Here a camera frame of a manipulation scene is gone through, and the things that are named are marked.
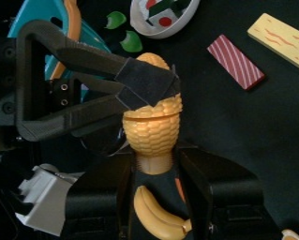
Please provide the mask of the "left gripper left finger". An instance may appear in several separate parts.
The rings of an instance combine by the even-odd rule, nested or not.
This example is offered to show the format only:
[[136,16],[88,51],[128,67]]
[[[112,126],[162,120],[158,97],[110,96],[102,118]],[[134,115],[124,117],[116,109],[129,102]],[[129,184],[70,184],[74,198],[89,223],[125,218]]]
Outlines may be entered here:
[[61,240],[128,240],[132,153],[118,153],[78,177],[65,200]]

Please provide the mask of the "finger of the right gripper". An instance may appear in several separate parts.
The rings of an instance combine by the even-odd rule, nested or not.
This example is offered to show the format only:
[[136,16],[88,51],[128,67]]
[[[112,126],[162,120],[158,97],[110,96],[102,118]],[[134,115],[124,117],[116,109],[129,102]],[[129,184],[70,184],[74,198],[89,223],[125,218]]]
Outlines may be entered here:
[[122,85],[117,99],[126,107],[154,106],[178,93],[178,77],[170,70],[133,58],[104,52],[70,40],[50,22],[30,21],[19,29],[17,50],[17,96],[30,95],[34,81],[43,81],[43,59],[50,54],[74,72],[102,76]]
[[30,118],[30,106],[26,103],[17,107],[15,127],[25,140],[38,142],[70,132],[77,136],[84,135],[96,122],[156,104],[152,83],[89,81],[85,86],[105,95],[37,119]]

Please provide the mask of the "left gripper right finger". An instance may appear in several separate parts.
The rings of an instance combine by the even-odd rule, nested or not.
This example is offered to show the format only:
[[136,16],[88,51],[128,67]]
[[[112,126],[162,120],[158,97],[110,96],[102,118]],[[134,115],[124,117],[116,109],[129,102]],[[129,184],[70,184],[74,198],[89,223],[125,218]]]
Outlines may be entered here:
[[196,148],[180,148],[176,156],[192,239],[280,240],[255,174]]

